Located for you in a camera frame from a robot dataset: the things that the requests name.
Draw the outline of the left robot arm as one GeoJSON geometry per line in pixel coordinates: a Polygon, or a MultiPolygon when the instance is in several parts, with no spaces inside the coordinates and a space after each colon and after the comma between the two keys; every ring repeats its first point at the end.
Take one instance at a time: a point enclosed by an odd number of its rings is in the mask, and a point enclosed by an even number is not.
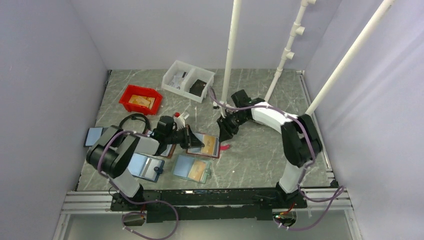
{"type": "Polygon", "coordinates": [[[188,124],[164,115],[151,134],[111,125],[88,149],[85,160],[119,191],[129,209],[137,210],[144,203],[144,189],[128,169],[131,158],[138,146],[143,154],[159,156],[168,145],[179,145],[185,150],[204,147],[188,124]]]}

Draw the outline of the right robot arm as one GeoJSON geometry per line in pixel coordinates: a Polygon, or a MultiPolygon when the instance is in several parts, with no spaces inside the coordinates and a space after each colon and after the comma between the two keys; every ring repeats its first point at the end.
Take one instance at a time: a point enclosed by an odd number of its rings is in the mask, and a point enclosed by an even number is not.
{"type": "Polygon", "coordinates": [[[224,108],[225,115],[217,119],[220,142],[232,139],[238,133],[239,127],[248,121],[265,125],[281,134],[287,163],[276,184],[275,200],[280,207],[289,207],[300,195],[300,183],[306,174],[306,168],[323,150],[312,117],[308,114],[286,113],[262,98],[248,97],[244,90],[239,90],[231,96],[235,107],[219,103],[212,88],[209,88],[208,92],[213,102],[224,108]]]}

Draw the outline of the red card holder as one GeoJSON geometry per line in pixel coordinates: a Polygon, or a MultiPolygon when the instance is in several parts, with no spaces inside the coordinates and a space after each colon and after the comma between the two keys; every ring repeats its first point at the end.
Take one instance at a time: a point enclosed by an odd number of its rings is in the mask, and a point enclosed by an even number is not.
{"type": "Polygon", "coordinates": [[[194,135],[201,140],[204,144],[203,147],[190,148],[186,150],[187,154],[190,155],[200,155],[204,157],[216,158],[218,159],[222,151],[229,150],[231,148],[230,144],[222,145],[219,142],[217,136],[208,135],[204,133],[195,132],[194,135]]]}

